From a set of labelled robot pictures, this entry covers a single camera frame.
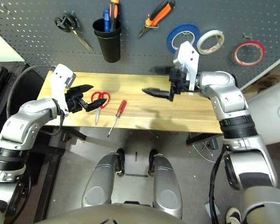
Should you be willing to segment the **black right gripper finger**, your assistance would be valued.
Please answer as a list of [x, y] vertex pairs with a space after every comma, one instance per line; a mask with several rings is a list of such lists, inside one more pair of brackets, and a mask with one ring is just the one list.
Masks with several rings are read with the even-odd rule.
[[173, 101], [174, 95], [170, 91], [164, 91], [159, 88], [149, 87], [144, 88], [142, 91], [150, 96], [156, 97], [156, 98], [164, 98], [169, 100], [170, 102]]
[[154, 66], [150, 68], [150, 72], [155, 74], [170, 74], [173, 68], [172, 66]]

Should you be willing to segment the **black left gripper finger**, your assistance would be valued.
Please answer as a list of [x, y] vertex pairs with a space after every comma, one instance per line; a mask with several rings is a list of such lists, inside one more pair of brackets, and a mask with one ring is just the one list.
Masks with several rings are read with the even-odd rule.
[[93, 110], [99, 108], [106, 102], [106, 100], [107, 100], [106, 98], [100, 98], [90, 104], [87, 104], [85, 111], [90, 112], [90, 111], [93, 111]]
[[84, 85], [79, 85], [79, 86], [75, 86], [75, 87], [72, 87], [71, 88], [71, 91], [74, 93], [74, 94], [82, 94], [84, 92], [87, 92], [89, 91], [90, 89], [92, 89], [93, 86], [92, 85], [89, 85], [89, 84], [84, 84]]

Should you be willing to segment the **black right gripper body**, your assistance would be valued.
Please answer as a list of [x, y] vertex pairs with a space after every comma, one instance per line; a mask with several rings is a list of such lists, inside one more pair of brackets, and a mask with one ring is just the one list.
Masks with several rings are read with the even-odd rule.
[[169, 74], [170, 95], [181, 94], [182, 92], [189, 92], [189, 81], [186, 80], [188, 70], [186, 67], [171, 68]]

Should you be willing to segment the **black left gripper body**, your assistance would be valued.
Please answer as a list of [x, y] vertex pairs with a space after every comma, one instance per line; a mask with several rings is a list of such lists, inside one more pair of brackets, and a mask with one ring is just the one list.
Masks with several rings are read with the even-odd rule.
[[69, 112], [76, 113], [86, 108], [87, 103], [83, 100], [83, 96], [83, 93], [74, 94], [71, 88], [67, 90], [65, 93], [65, 101]]

